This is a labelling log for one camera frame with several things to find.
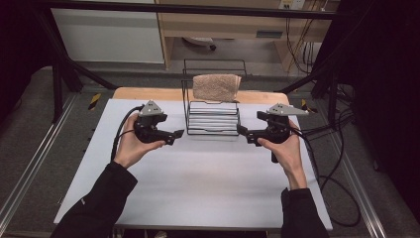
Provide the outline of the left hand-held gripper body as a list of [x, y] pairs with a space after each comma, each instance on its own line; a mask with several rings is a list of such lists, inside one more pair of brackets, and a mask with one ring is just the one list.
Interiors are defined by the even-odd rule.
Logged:
[[169, 134], [159, 131], [157, 124], [164, 122], [167, 115], [153, 101], [150, 100], [140, 109], [138, 117], [134, 123], [135, 135], [143, 143], [165, 141], [168, 143]]

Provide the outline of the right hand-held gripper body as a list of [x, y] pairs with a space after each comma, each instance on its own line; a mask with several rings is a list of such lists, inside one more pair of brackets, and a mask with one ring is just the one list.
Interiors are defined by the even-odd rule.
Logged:
[[289, 138], [291, 132], [289, 117], [308, 114], [308, 111], [295, 108], [291, 105], [277, 103], [268, 108], [266, 112], [257, 112], [257, 118], [264, 121], [267, 126], [263, 130], [252, 130], [251, 132], [258, 136], [258, 138], [269, 140], [275, 144], [281, 144]]

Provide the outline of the black wire rack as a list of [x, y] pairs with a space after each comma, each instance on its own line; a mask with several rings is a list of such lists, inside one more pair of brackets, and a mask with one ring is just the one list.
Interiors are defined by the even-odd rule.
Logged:
[[240, 123], [238, 100], [208, 101], [193, 96], [193, 77], [201, 74], [235, 74], [247, 77], [242, 59], [184, 59], [181, 82], [188, 135], [237, 136]]

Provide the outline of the beige terry towel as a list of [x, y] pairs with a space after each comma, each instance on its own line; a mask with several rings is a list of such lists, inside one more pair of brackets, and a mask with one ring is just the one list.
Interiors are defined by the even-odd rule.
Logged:
[[241, 77], [235, 74], [201, 74], [193, 77], [193, 96], [208, 101], [231, 102], [237, 97]]

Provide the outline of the person's left hand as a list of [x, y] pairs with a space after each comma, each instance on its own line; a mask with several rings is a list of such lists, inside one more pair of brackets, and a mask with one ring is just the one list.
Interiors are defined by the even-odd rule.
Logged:
[[165, 141], [152, 143], [141, 142], [133, 132], [134, 123], [138, 115], [131, 115], [124, 125], [125, 134], [121, 136], [120, 143], [113, 161], [127, 169], [136, 164], [146, 153], [161, 148]]

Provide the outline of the person's right hand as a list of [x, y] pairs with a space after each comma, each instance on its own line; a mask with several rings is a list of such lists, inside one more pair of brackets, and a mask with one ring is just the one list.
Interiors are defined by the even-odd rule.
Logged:
[[258, 142], [274, 153], [288, 179], [290, 190], [307, 187], [307, 179], [301, 160], [300, 140], [296, 133], [292, 132], [287, 140], [281, 144], [263, 138], [258, 138]]

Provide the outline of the wooden table board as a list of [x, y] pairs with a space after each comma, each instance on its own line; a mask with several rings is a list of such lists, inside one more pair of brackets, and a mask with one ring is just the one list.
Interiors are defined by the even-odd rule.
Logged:
[[[182, 101], [183, 94], [181, 88], [120, 87], [115, 90], [113, 99]], [[236, 99], [247, 104], [289, 104], [285, 94], [276, 92], [240, 90]]]

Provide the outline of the yellow black tape marker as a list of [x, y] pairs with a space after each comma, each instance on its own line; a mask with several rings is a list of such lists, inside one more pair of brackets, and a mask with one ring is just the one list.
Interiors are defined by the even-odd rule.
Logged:
[[318, 113], [318, 110], [316, 108], [311, 108], [308, 106], [305, 99], [301, 99], [301, 109], [310, 113]]
[[93, 95], [93, 97], [92, 97], [92, 99], [89, 103], [88, 110], [94, 110], [95, 109], [95, 107], [97, 105], [97, 102], [99, 101], [100, 97], [101, 97], [101, 93], [96, 93], [96, 94]]

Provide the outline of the white cabinet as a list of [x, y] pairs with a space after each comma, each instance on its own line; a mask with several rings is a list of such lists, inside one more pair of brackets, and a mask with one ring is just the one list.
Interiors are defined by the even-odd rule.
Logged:
[[156, 14], [65, 9], [52, 13], [73, 60], [163, 63]]

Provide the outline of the light wooden desk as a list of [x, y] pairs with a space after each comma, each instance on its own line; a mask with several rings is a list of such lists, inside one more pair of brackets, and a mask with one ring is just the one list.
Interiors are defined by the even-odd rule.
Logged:
[[[280, 0], [155, 0], [157, 4], [205, 5], [222, 7], [279, 9]], [[334, 0], [305, 0], [302, 10], [322, 11], [326, 6], [334, 11]], [[282, 19], [221, 15], [170, 14], [157, 15], [163, 46], [163, 58], [170, 62], [175, 38], [263, 39], [274, 42], [285, 71], [295, 69], [303, 56], [305, 43], [321, 43], [331, 25], [329, 20]]]

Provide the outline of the white power strip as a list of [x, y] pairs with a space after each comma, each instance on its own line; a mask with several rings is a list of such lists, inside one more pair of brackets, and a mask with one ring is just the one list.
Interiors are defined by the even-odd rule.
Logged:
[[280, 0], [279, 9], [302, 10], [305, 0]]

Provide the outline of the aluminium floor rail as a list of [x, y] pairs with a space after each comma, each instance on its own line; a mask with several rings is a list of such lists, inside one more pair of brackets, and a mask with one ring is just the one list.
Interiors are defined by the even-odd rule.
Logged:
[[335, 151], [342, 159], [340, 166], [350, 186], [351, 192], [360, 206], [362, 218], [367, 227], [371, 238], [386, 238], [386, 232], [378, 218], [375, 209], [368, 197], [368, 193], [362, 184], [356, 170], [354, 169], [350, 157], [347, 155], [343, 141], [338, 134], [331, 135], [331, 141], [334, 144]]
[[0, 236], [5, 232], [7, 226], [16, 213], [23, 197], [31, 186], [38, 170], [40, 169], [45, 157], [49, 153], [55, 138], [59, 134], [63, 123], [71, 112], [74, 102], [79, 97], [78, 94], [70, 93], [62, 107], [62, 114], [49, 124], [48, 130], [38, 144], [37, 149], [31, 156], [31, 159], [25, 165], [25, 169], [20, 173], [19, 180], [0, 206]]

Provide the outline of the black metal frame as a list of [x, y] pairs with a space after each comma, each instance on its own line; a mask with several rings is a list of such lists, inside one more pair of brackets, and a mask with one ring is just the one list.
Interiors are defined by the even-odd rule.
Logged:
[[62, 113], [63, 104], [61, 99], [60, 72], [65, 72], [64, 81], [71, 91], [82, 89], [81, 81], [76, 74], [81, 74], [93, 79], [108, 89], [117, 89], [114, 85], [84, 66], [75, 62], [64, 49], [50, 22], [46, 19], [46, 11], [50, 8], [71, 10], [96, 10], [96, 11], [119, 11], [119, 12], [147, 12], [147, 13], [170, 13], [170, 14], [195, 14], [195, 15], [221, 15], [221, 16], [247, 16], [263, 18], [284, 19], [316, 19], [316, 20], [347, 20], [350, 17], [346, 12], [321, 12], [306, 10], [270, 10], [262, 8], [222, 7], [222, 6], [198, 6], [179, 4], [149, 4], [149, 3], [124, 3], [102, 1], [74, 1], [74, 0], [36, 0], [32, 3], [32, 10], [38, 18], [42, 29], [47, 35], [52, 46], [52, 71], [54, 88], [54, 120]]

